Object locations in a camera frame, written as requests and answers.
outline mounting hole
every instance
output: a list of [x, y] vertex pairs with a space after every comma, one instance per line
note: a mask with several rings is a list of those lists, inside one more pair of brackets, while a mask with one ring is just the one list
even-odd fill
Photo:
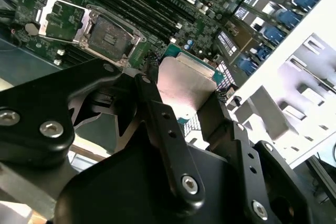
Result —
[[163, 118], [170, 119], [170, 115], [167, 113], [162, 113]]
[[113, 68], [113, 66], [111, 66], [111, 65], [108, 64], [108, 63], [105, 63], [105, 64], [104, 64], [104, 68], [105, 68], [105, 70], [107, 70], [107, 71], [109, 71], [109, 72], [114, 72], [114, 68]]
[[254, 167], [250, 166], [250, 170], [251, 170], [251, 172], [253, 172], [254, 174], [257, 174], [257, 170], [255, 170]]
[[173, 132], [173, 131], [168, 131], [168, 135], [169, 135], [170, 137], [172, 137], [172, 138], [177, 138], [176, 133]]

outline capacitor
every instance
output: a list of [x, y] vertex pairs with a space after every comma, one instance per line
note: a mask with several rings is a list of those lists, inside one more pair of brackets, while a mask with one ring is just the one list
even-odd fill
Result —
[[208, 6], [204, 5], [204, 6], [202, 7], [202, 11], [204, 11], [205, 13], [206, 13], [208, 10], [209, 10], [209, 7], [208, 7]]
[[222, 19], [222, 18], [223, 18], [222, 14], [218, 13], [218, 14], [216, 15], [216, 19], [220, 20], [220, 19]]
[[203, 7], [204, 4], [203, 4], [201, 1], [197, 0], [196, 3], [195, 3], [195, 5], [196, 5], [196, 7], [197, 7], [198, 9], [201, 9], [201, 8]]
[[38, 35], [38, 28], [34, 23], [27, 23], [25, 25], [25, 30], [30, 36], [37, 36]]

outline gray surface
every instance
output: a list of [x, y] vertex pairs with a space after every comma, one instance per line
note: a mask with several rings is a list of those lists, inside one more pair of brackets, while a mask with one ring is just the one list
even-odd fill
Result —
[[251, 96], [251, 101], [264, 121], [265, 128], [272, 140], [277, 140], [288, 131], [295, 133], [294, 128], [285, 118], [264, 87]]
[[0, 163], [0, 189], [50, 219], [65, 185], [77, 174], [66, 160], [54, 169], [26, 169]]
[[173, 57], [166, 57], [160, 64], [157, 87], [163, 103], [173, 108], [177, 118], [192, 118], [216, 86], [213, 80]]

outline green circuit board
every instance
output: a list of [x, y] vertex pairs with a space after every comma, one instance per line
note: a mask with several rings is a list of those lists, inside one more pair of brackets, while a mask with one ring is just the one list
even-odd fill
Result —
[[66, 52], [76, 51], [75, 55], [64, 55], [64, 68], [95, 57], [91, 53], [78, 51], [78, 45], [74, 45], [71, 40], [80, 28], [83, 17], [83, 9], [78, 7], [100, 6], [136, 27], [146, 37], [146, 41], [138, 44], [129, 59], [132, 67], [141, 69], [144, 57], [152, 51], [158, 55], [163, 54], [172, 37], [176, 46], [180, 48], [184, 48], [191, 40], [193, 43], [188, 46], [189, 52], [203, 58], [211, 52], [214, 39], [223, 29], [221, 17], [231, 14], [241, 0], [199, 0], [207, 3], [215, 12], [216, 16], [212, 17], [200, 12], [195, 5], [186, 0], [62, 0], [76, 7], [60, 2], [54, 5], [48, 15], [49, 23], [46, 29], [47, 37], [53, 39], [28, 34], [25, 25], [36, 23], [47, 1], [18, 2], [15, 23], [22, 27], [16, 30], [16, 34], [25, 47], [50, 61], [55, 59], [60, 49]]

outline black ram slot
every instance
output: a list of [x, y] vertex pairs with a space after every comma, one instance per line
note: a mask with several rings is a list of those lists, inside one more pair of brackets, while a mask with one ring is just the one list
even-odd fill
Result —
[[135, 23], [136, 26], [141, 27], [144, 30], [149, 31], [150, 33], [154, 34], [158, 38], [160, 38], [164, 42], [169, 42], [169, 35], [165, 35], [161, 33], [159, 30], [157, 30], [155, 27], [152, 27], [150, 23], [146, 23], [143, 20], [140, 20], [138, 18], [135, 18], [133, 15], [130, 15], [127, 13], [127, 11], [120, 6], [117, 6], [116, 4], [113, 4], [112, 1], [106, 1], [106, 0], [96, 0], [99, 1], [102, 5], [110, 8], [111, 10], [114, 10], [116, 13], [121, 14], [124, 18], [130, 20], [131, 22]]
[[113, 1], [118, 6], [123, 7], [126, 10], [126, 12], [136, 13], [136, 16], [141, 17], [144, 21], [152, 24], [153, 26], [156, 26], [158, 29], [164, 30], [164, 32], [166, 32], [166, 33], [173, 34], [173, 33], [176, 32], [177, 28], [174, 29], [175, 31], [172, 31], [169, 28], [162, 26], [161, 23], [157, 22], [155, 19], [151, 19], [151, 17], [148, 17], [146, 14], [140, 12], [140, 10], [138, 10], [136, 7], [130, 6], [127, 3], [123, 2], [122, 0], [113, 0]]
[[95, 58], [94, 56], [74, 46], [66, 47], [65, 51], [66, 54], [64, 55], [64, 61], [70, 66], [75, 66]]
[[117, 2], [120, 6], [123, 6], [129, 12], [138, 13], [138, 15], [142, 16], [145, 19], [145, 21], [156, 24], [156, 26], [159, 26], [160, 29], [165, 30], [167, 33], [176, 33], [178, 31], [178, 29], [175, 26], [172, 27], [167, 23], [165, 24], [163, 20], [157, 20], [156, 19], [157, 17], [155, 15], [147, 15], [147, 13], [141, 12], [141, 10], [136, 6], [129, 5], [123, 0], [114, 0], [114, 1]]
[[175, 12], [177, 12], [180, 16], [182, 16], [183, 18], [185, 18], [189, 22], [194, 23], [196, 21], [194, 16], [187, 13], [185, 10], [182, 10], [181, 8], [179, 8], [178, 6], [176, 6], [174, 3], [170, 2], [169, 0], [158, 0], [158, 1], [160, 1], [165, 6], [171, 8]]
[[139, 3], [137, 3], [134, 0], [123, 0], [130, 6], [134, 6], [134, 8], [141, 10], [144, 12], [146, 15], [150, 16], [151, 18], [157, 20], [160, 24], [168, 27], [170, 30], [173, 30], [174, 32], [178, 32], [178, 29], [175, 27], [176, 24], [168, 20], [167, 18], [161, 16], [160, 14], [155, 14], [155, 10], [153, 10], [150, 6], [145, 7]]
[[169, 9], [167, 6], [163, 5], [160, 1], [158, 0], [144, 0], [146, 1], [150, 6], [155, 8], [158, 12], [160, 12], [162, 15], [168, 17], [170, 20], [173, 20], [176, 22], [176, 24], [181, 20], [177, 14]]

